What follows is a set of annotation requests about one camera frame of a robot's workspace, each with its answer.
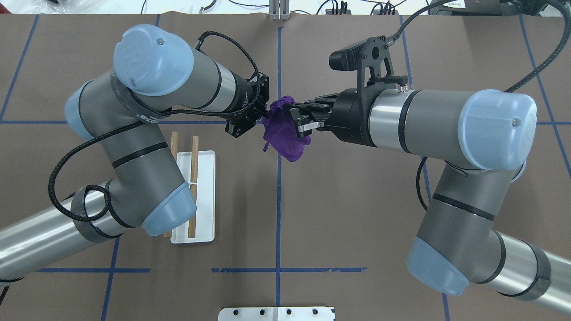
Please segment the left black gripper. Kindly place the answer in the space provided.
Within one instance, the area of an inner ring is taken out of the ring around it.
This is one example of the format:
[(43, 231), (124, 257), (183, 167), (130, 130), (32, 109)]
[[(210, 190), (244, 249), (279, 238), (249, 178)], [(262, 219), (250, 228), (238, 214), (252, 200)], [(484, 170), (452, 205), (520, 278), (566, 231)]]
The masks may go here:
[(268, 112), (269, 77), (264, 73), (253, 73), (250, 79), (232, 73), (236, 83), (235, 97), (230, 116), (225, 116), (226, 132), (238, 138), (248, 132)]

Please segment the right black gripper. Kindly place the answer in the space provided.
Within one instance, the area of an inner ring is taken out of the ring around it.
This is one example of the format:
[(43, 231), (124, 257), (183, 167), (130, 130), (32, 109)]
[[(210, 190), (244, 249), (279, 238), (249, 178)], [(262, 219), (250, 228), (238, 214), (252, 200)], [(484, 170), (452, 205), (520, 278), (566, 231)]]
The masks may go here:
[[(369, 132), (369, 116), (377, 93), (360, 94), (357, 89), (323, 95), (314, 100), (293, 103), (289, 115), (298, 138), (312, 130), (332, 132), (339, 140), (351, 144), (375, 147)], [(316, 117), (328, 117), (326, 121)]]

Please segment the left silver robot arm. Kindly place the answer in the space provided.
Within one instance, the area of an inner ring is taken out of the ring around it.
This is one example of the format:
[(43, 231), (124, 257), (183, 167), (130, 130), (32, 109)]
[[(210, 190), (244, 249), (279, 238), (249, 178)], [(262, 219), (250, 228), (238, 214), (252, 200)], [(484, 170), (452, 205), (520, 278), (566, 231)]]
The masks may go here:
[[(175, 114), (216, 116), (226, 120), (228, 134), (241, 136), (266, 114), (269, 101), (269, 78), (253, 69), (244, 79), (157, 26), (129, 28), (112, 68), (67, 100), (66, 122), (84, 143), (53, 169), (52, 206), (1, 230), (1, 285), (132, 228), (157, 236), (191, 219), (194, 197), (158, 124)], [(57, 175), (94, 144), (102, 144), (116, 176), (60, 201)]]

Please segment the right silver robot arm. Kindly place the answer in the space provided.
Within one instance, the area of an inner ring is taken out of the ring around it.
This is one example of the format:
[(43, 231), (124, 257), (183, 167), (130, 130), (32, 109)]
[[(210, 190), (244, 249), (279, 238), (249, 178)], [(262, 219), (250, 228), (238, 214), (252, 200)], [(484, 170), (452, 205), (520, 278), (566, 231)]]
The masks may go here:
[(570, 313), (569, 260), (493, 229), (534, 141), (537, 107), (530, 96), (402, 85), (367, 98), (348, 89), (284, 109), (301, 137), (330, 131), (345, 142), (445, 162), (406, 262), (420, 282), (449, 296), (483, 284)]

